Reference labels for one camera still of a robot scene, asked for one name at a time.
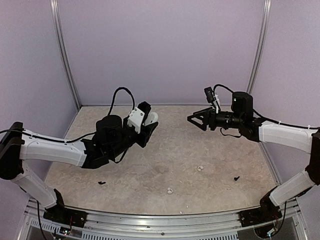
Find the right aluminium frame post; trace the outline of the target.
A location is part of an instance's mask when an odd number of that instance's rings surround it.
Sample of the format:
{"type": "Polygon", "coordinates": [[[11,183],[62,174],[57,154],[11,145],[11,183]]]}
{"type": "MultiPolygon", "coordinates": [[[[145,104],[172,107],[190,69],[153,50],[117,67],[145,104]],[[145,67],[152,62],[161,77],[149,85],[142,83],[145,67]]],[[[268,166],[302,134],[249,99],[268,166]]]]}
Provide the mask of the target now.
{"type": "Polygon", "coordinates": [[[265,41],[266,41],[267,32],[268,32],[271,6],[272,6],[271,0],[264,1],[257,47],[256,47],[255,55],[254,55],[253,66],[252,66],[251,72],[250,72],[249,82],[248,82],[247,89],[246,89],[246,92],[248,94],[253,93],[254,86],[255,86],[255,83],[257,80],[257,75],[258,75],[261,59],[263,56],[265,41]]]}

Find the aluminium frame post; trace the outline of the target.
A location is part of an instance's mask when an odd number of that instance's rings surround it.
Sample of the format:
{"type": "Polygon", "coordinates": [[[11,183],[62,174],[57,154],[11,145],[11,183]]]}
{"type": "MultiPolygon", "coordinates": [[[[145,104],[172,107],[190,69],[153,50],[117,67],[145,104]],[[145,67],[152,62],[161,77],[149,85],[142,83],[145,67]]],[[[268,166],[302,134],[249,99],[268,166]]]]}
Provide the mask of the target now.
{"type": "Polygon", "coordinates": [[[247,89],[246,89],[246,92],[248,94],[253,93],[254,86],[255,86],[255,83],[257,80],[257,75],[258,75],[261,59],[263,56],[265,41],[266,41],[267,32],[268,32],[271,6],[272,6],[271,0],[264,1],[257,47],[256,47],[255,55],[254,55],[253,66],[252,66],[251,72],[250,72],[249,82],[248,82],[247,89]]]}
{"type": "Polygon", "coordinates": [[[50,0],[49,2],[50,2],[53,25],[55,29],[56,38],[57,38],[61,62],[66,75],[68,86],[70,88],[73,102],[75,104],[77,111],[79,111],[82,107],[82,104],[81,104],[79,93],[76,87],[76,83],[73,78],[70,61],[68,58],[68,53],[67,53],[67,49],[64,41],[62,22],[60,18],[59,2],[57,0],[50,0]]]}

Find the front aluminium rail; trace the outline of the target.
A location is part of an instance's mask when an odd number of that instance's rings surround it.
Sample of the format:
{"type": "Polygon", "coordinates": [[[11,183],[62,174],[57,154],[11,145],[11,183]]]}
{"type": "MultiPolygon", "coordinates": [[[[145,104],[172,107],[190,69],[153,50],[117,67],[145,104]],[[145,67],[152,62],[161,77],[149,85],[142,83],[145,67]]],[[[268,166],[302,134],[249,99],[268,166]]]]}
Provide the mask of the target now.
{"type": "Polygon", "coordinates": [[[203,214],[138,215],[84,209],[83,227],[71,228],[42,217],[30,199],[22,218],[19,240],[257,240],[271,222],[243,227],[239,210],[203,214]]]}

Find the white earbud charging case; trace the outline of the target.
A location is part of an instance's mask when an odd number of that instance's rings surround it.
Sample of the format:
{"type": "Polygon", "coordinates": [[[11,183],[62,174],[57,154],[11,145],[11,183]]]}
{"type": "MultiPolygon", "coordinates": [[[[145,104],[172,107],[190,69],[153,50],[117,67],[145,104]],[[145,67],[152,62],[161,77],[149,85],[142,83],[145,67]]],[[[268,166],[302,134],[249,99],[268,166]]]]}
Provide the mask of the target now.
{"type": "Polygon", "coordinates": [[[156,123],[159,119],[159,116],[156,112],[150,112],[144,121],[144,125],[148,126],[150,124],[156,123]]]}

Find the white earbud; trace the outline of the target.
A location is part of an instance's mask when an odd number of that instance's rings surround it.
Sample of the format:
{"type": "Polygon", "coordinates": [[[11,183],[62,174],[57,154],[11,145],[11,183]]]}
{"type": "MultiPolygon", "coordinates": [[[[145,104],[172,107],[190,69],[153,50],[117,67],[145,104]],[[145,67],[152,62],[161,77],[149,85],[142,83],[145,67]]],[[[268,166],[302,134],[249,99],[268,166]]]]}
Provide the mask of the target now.
{"type": "Polygon", "coordinates": [[[203,171],[203,170],[204,170],[204,167],[203,167],[203,166],[198,166],[198,167],[197,167],[197,171],[198,171],[198,172],[201,172],[201,171],[203,171]]]}
{"type": "Polygon", "coordinates": [[[172,188],[170,188],[170,187],[167,188],[167,194],[168,194],[168,195],[173,194],[173,192],[174,192],[174,191],[173,191],[172,188]]]}

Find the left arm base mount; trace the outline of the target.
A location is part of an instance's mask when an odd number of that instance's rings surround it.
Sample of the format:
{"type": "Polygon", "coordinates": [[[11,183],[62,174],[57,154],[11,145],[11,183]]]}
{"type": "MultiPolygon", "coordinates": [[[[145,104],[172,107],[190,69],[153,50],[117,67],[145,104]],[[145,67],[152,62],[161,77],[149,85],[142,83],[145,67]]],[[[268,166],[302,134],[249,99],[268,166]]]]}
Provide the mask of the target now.
{"type": "Polygon", "coordinates": [[[46,220],[79,228],[85,226],[87,216],[88,213],[85,211],[70,208],[65,208],[63,210],[46,210],[43,214],[43,218],[46,220]]]}

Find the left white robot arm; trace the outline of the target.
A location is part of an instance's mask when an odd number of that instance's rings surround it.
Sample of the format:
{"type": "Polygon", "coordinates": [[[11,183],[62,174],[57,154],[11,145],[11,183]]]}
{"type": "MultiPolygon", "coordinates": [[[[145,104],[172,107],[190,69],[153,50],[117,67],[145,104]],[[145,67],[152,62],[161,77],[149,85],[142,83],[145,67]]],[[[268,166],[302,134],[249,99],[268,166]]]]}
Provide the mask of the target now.
{"type": "Polygon", "coordinates": [[[98,169],[109,162],[117,163],[117,157],[134,144],[144,148],[158,126],[158,115],[151,112],[125,119],[108,115],[96,122],[92,139],[81,137],[75,140],[49,138],[23,128],[15,122],[4,130],[0,141],[0,177],[16,183],[36,199],[57,221],[70,218],[60,192],[48,187],[26,164],[26,160],[40,160],[73,165],[82,169],[98,169]]]}

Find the left aluminium frame post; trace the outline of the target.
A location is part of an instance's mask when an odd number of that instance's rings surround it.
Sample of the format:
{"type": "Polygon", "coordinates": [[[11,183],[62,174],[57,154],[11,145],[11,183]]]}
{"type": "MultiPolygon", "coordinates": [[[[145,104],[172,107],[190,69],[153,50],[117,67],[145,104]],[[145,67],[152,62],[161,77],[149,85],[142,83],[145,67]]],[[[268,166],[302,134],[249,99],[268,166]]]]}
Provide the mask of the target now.
{"type": "Polygon", "coordinates": [[[73,78],[70,61],[68,58],[68,53],[67,53],[67,49],[64,41],[62,22],[60,18],[59,2],[57,0],[50,0],[49,2],[50,2],[53,25],[55,29],[56,38],[57,38],[61,62],[66,75],[68,86],[70,88],[73,102],[75,104],[77,111],[79,111],[82,107],[82,104],[81,104],[79,93],[76,87],[76,83],[73,78]]]}

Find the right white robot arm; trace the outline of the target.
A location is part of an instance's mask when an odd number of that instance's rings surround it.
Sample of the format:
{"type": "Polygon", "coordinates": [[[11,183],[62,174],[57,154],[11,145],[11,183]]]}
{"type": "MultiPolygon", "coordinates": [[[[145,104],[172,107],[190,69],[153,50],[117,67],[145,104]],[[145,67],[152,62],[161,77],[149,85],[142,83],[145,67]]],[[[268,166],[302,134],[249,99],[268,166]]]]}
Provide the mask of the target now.
{"type": "Polygon", "coordinates": [[[320,184],[320,130],[312,127],[295,127],[265,117],[258,117],[253,109],[253,97],[246,92],[232,93],[230,111],[219,108],[218,95],[211,88],[204,90],[212,105],[194,112],[187,121],[203,131],[216,128],[237,129],[241,137],[253,142],[273,143],[301,150],[310,155],[309,164],[285,183],[277,186],[260,201],[256,218],[266,222],[275,212],[275,207],[320,184]]]}

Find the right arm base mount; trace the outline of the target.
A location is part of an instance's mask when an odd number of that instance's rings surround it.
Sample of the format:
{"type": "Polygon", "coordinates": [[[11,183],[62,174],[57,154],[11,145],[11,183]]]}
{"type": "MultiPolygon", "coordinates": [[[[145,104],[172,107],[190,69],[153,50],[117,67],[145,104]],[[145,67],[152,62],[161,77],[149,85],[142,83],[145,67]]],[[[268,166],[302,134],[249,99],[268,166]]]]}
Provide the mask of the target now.
{"type": "Polygon", "coordinates": [[[257,207],[248,210],[242,210],[238,213],[238,215],[243,228],[275,221],[283,216],[279,207],[271,212],[263,211],[261,207],[257,207]]]}

